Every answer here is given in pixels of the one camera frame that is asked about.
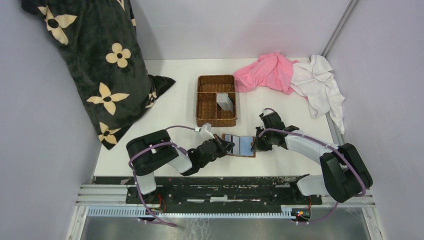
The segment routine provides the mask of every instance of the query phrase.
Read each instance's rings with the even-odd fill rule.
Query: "gray floor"
[[[316,219],[329,209],[312,210]],[[130,217],[88,217],[83,240],[369,240],[361,209],[339,208],[329,219],[296,226],[287,219],[170,218],[179,227],[144,224]]]

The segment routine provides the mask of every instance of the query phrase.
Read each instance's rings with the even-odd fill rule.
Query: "wicker basket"
[[[201,127],[210,123],[212,127],[233,127],[237,115],[232,111],[224,111],[217,104],[217,93],[228,94],[234,102],[237,112],[236,92],[233,75],[199,76],[197,81],[196,123]]]

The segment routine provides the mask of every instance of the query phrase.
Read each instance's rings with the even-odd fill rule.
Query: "white cloth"
[[[307,97],[312,119],[330,112],[331,119],[340,133],[344,134],[342,103],[345,97],[337,87],[334,74],[330,72],[332,70],[325,57],[312,55],[310,63],[299,62],[293,65],[290,87],[299,95]]]

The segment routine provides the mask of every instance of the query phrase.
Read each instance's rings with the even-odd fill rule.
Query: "white wall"
[[[424,2],[362,0],[329,54],[388,240],[423,239]]]
[[[46,24],[0,8],[0,239],[65,238],[100,142]]]
[[[321,54],[349,0],[132,0],[143,56],[156,59]]]

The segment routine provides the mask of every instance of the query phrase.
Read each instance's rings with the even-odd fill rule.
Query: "floral blanket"
[[[148,75],[130,0],[21,0],[21,6],[43,19],[107,149],[175,83]]]

